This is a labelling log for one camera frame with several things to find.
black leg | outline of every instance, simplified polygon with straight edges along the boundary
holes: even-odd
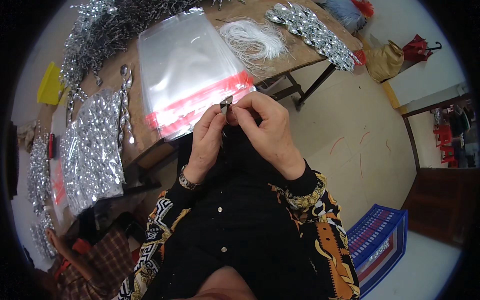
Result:
[[[324,83],[324,81],[330,75],[332,75],[333,71],[335,71],[335,65],[331,63],[330,65],[328,65],[328,67],[325,69],[325,71],[322,73],[322,75],[320,75],[318,77],[318,79],[315,80],[315,82],[312,84],[312,86],[309,87],[309,89],[305,92],[305,94],[301,96],[301,98],[299,100],[295,100],[295,99],[293,100],[293,102],[295,103],[295,108],[297,109],[297,111],[300,111],[301,107],[305,103],[305,100],[307,100],[307,98],[310,97],[310,95],[313,94],[313,92],[315,92],[315,90],[322,83]]]

bracelet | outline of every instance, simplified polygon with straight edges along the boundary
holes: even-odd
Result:
[[[180,185],[182,187],[184,187],[185,189],[187,190],[195,190],[196,188],[199,187],[199,185],[201,185],[200,183],[193,183],[193,182],[190,182],[188,181],[188,179],[185,178],[185,176],[183,175],[183,170],[185,169],[187,165],[183,166],[181,168],[181,171],[180,171],[180,176],[179,176],[179,182],[180,182]]]

